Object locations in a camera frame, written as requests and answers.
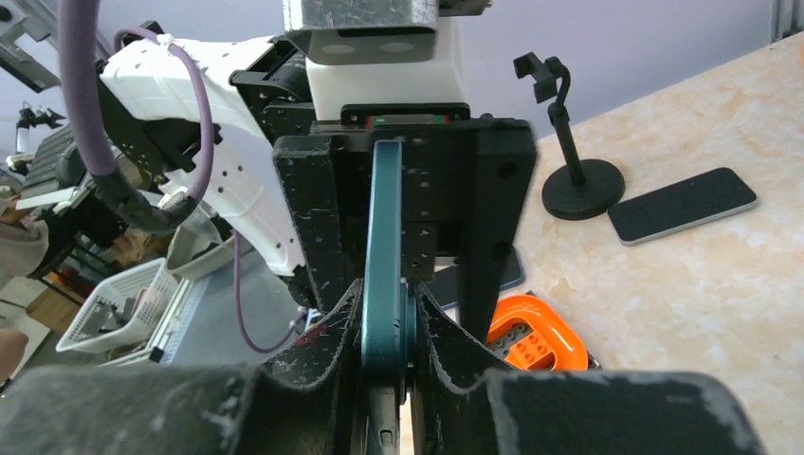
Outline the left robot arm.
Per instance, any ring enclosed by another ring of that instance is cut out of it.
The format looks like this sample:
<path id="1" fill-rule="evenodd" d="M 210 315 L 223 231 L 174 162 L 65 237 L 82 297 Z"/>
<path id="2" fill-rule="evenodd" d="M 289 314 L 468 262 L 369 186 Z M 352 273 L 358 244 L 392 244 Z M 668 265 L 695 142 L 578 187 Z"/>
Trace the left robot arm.
<path id="1" fill-rule="evenodd" d="M 326 312 L 363 274 L 375 144 L 398 140 L 402 275 L 427 282 L 437 258 L 456 258 L 462 325 L 484 339 L 538 151 L 528 122 L 471 116 L 457 39 L 447 21 L 427 61 L 402 61 L 407 34 L 384 39 L 379 63 L 324 65 L 284 36 L 123 29 L 96 67 L 107 132 L 124 151 L 193 151 L 196 177 L 169 211 L 119 177 L 102 193 L 159 228 L 209 204 Z"/>

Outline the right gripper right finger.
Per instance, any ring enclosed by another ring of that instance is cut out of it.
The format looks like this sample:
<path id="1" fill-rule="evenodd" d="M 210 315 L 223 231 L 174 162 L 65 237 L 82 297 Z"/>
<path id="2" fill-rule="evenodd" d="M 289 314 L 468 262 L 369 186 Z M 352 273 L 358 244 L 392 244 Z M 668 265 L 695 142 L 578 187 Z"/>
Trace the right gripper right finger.
<path id="1" fill-rule="evenodd" d="M 686 372 L 526 372 L 417 298 L 418 454 L 761 454 L 739 401 Z"/>

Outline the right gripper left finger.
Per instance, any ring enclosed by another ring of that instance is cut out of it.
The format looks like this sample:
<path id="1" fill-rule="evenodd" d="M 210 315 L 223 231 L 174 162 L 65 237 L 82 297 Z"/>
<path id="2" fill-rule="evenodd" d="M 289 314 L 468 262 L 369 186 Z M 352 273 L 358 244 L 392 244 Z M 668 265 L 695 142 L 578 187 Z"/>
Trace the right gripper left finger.
<path id="1" fill-rule="evenodd" d="M 43 367 L 1 408 L 5 454 L 361 454 L 362 283 L 262 365 Z"/>

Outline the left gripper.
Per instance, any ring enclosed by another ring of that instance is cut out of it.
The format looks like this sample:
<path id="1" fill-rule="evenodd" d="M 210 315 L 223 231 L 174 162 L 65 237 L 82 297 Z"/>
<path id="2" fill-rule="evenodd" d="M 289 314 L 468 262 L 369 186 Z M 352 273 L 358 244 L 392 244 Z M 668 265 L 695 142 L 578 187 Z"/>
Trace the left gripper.
<path id="1" fill-rule="evenodd" d="M 507 257 L 538 161 L 527 121 L 470 122 L 465 103 L 351 104 L 310 132 L 323 136 L 283 136 L 273 159 L 322 313 L 364 273 L 378 140 L 402 144 L 404 279 L 431 281 L 437 258 L 457 256 L 459 245 L 459 265 Z M 458 306 L 460 324 L 481 342 L 498 296 L 493 284 L 488 296 Z"/>

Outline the teal edged black phone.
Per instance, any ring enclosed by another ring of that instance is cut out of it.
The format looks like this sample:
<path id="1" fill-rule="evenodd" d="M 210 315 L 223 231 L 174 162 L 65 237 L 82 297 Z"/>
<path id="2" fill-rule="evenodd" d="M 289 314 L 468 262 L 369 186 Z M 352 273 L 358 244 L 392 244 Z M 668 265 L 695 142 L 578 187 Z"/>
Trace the teal edged black phone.
<path id="1" fill-rule="evenodd" d="M 398 140 L 374 145 L 360 330 L 368 454 L 399 452 L 399 408 L 406 394 L 409 324 L 401 275 L 402 154 Z"/>

